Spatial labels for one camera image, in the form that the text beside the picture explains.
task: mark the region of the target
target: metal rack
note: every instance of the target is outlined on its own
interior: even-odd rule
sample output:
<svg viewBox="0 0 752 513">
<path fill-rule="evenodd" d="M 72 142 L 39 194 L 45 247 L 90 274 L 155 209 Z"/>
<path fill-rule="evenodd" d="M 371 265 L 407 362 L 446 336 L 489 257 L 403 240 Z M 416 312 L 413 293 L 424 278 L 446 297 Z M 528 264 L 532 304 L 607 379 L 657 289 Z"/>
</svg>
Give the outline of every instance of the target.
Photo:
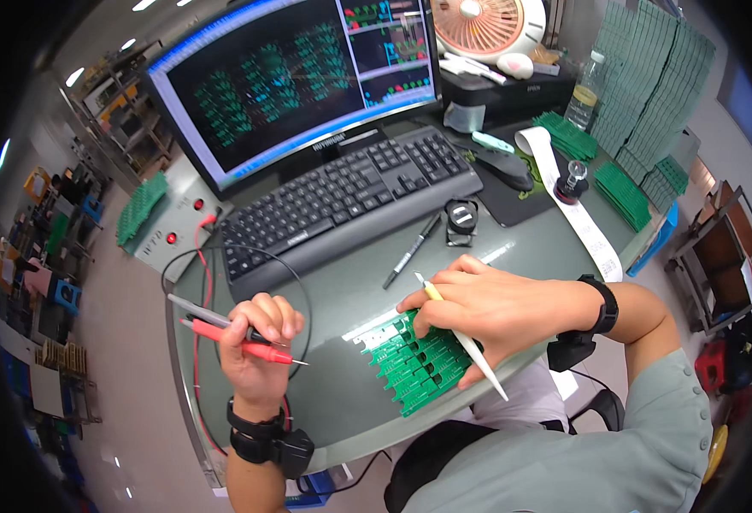
<svg viewBox="0 0 752 513">
<path fill-rule="evenodd" d="M 83 84 L 80 94 L 71 95 L 75 111 L 82 114 L 80 121 L 94 136 L 96 144 L 122 173 L 135 175 L 132 179 L 135 183 L 139 183 L 142 172 L 157 160 L 171 159 L 173 143 L 171 130 L 162 122 L 159 111 L 150 104 L 147 91 L 137 89 L 134 95 L 128 94 L 141 82 L 136 68 L 145 60 L 143 54 L 151 46 L 153 44 L 109 59 L 100 67 L 99 74 Z M 109 80 L 116 86 L 115 91 L 99 105 L 99 110 L 92 112 L 86 99 Z M 115 110 L 112 106 L 121 102 L 121 98 L 125 102 L 122 105 L 124 115 L 117 125 L 101 122 L 100 116 L 110 115 Z M 140 127 L 123 137 L 122 127 L 132 118 L 139 121 Z"/>
<path fill-rule="evenodd" d="M 717 209 L 709 220 L 700 226 L 698 225 L 698 219 L 693 221 L 692 226 L 686 233 L 685 239 L 670 256 L 664 267 L 664 270 L 671 277 L 678 278 L 672 280 L 672 282 L 676 285 L 679 298 L 684 301 L 690 332 L 696 333 L 703 330 L 705 334 L 712 335 L 752 312 L 752 301 L 747 306 L 731 313 L 728 317 L 721 316 L 720 312 L 712 311 L 708 302 L 708 293 L 711 289 L 710 279 L 698 255 L 694 251 L 695 245 L 703 240 L 711 230 L 721 227 L 722 223 L 729 221 L 727 216 L 730 210 L 739 203 L 741 198 L 749 206 L 749 211 L 752 214 L 749 200 L 746 194 L 743 193 L 743 189 L 739 186 L 730 197 L 730 200 Z M 739 255 L 738 258 L 744 259 L 743 248 L 738 236 L 731 229 L 728 232 L 730 233 L 734 250 Z"/>
</svg>

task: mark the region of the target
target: desk fan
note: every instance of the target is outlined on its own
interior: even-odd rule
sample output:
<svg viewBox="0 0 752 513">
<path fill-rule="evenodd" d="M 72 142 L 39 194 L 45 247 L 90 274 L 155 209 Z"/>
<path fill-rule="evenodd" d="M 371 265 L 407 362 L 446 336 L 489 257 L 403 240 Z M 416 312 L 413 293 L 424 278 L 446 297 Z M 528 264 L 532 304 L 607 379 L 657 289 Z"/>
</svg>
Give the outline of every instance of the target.
<svg viewBox="0 0 752 513">
<path fill-rule="evenodd" d="M 433 0 L 432 15 L 443 51 L 497 65 L 513 76 L 526 60 L 532 74 L 526 55 L 544 36 L 541 0 Z"/>
</svg>

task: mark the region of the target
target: spacebar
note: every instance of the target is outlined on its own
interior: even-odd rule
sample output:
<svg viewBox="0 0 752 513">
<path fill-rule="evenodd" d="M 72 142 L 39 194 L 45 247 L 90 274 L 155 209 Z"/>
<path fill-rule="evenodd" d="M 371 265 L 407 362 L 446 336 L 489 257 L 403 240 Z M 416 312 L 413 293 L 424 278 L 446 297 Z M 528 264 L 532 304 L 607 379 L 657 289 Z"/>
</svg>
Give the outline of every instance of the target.
<svg viewBox="0 0 752 513">
<path fill-rule="evenodd" d="M 297 232 L 293 237 L 272 245 L 266 251 L 273 254 L 279 254 L 283 251 L 289 250 L 295 245 L 299 245 L 299 243 L 302 243 L 312 237 L 319 235 L 324 231 L 328 231 L 331 228 L 333 228 L 333 223 L 331 222 L 331 220 L 323 219 L 319 222 L 315 222 L 308 228 Z"/>
</svg>

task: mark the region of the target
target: floor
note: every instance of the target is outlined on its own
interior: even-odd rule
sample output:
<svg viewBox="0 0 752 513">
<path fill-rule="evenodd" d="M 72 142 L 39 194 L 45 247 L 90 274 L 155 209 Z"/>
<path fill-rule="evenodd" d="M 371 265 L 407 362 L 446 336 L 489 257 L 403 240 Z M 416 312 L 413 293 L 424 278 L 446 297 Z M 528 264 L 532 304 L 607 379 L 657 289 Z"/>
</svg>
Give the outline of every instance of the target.
<svg viewBox="0 0 752 513">
<path fill-rule="evenodd" d="M 103 513 L 128 511 L 231 511 L 206 484 L 182 421 L 171 374 L 165 334 L 165 303 L 159 275 L 115 245 L 116 220 L 128 201 L 113 187 L 101 224 L 89 244 L 95 262 L 83 284 L 81 313 L 75 326 L 77 341 L 88 351 L 90 375 L 99 390 L 103 423 L 84 427 L 73 448 L 86 479 L 86 490 Z M 660 261 L 651 261 L 628 278 L 658 294 L 676 317 L 681 342 L 690 360 L 699 353 L 703 333 L 690 334 L 684 313 Z M 627 395 L 623 346 L 602 339 L 596 352 L 577 370 L 607 383 L 624 400 Z M 565 378 L 578 389 L 566 398 L 572 415 L 600 387 L 584 377 Z M 576 421 L 580 432 L 605 427 L 596 414 Z M 350 463 L 355 478 L 370 457 Z M 356 488 L 329 499 L 327 513 L 356 510 L 383 512 L 382 491 L 391 464 L 374 461 Z"/>
</svg>

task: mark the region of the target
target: water bottle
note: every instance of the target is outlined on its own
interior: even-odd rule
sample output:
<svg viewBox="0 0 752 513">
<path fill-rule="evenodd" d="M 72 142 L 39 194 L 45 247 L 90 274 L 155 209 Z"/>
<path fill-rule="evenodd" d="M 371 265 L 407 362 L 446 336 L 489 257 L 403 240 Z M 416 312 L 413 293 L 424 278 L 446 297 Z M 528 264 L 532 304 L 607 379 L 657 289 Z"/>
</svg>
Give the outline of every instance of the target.
<svg viewBox="0 0 752 513">
<path fill-rule="evenodd" d="M 593 117 L 593 109 L 604 89 L 604 56 L 598 52 L 590 53 L 589 62 L 584 67 L 584 72 L 576 82 L 573 89 L 573 97 L 564 118 L 572 122 L 579 129 L 587 131 L 590 119 Z"/>
</svg>

